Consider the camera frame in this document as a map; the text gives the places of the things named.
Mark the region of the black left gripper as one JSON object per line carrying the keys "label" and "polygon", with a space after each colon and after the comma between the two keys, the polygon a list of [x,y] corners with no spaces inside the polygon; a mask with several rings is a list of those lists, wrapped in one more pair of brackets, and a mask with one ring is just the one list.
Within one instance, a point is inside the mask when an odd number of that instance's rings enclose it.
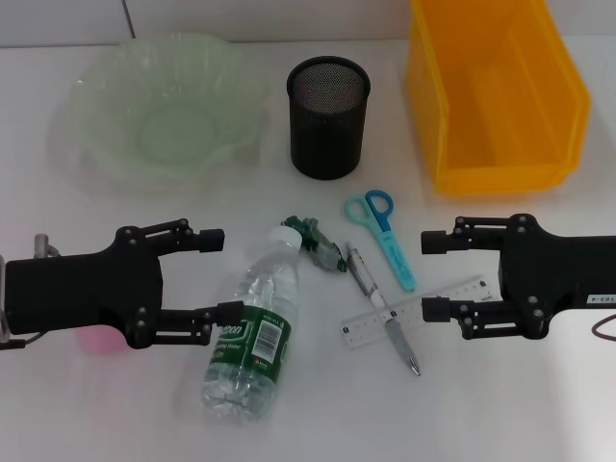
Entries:
{"label": "black left gripper", "polygon": [[93,325],[119,331],[129,347],[207,346],[213,327],[236,326],[244,303],[161,309],[159,255],[220,252],[222,229],[193,231],[186,218],[122,227],[105,249],[6,264],[4,314],[14,335]]}

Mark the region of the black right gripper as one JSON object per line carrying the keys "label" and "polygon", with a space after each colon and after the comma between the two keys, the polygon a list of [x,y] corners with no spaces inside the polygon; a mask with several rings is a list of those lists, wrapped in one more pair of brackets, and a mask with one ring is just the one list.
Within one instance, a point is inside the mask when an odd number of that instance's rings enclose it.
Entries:
{"label": "black right gripper", "polygon": [[559,237],[535,217],[457,217],[453,231],[423,231],[422,254],[500,250],[500,288],[511,301],[423,297],[425,322],[458,323],[465,340],[545,338],[552,318],[571,309],[615,306],[615,238]]}

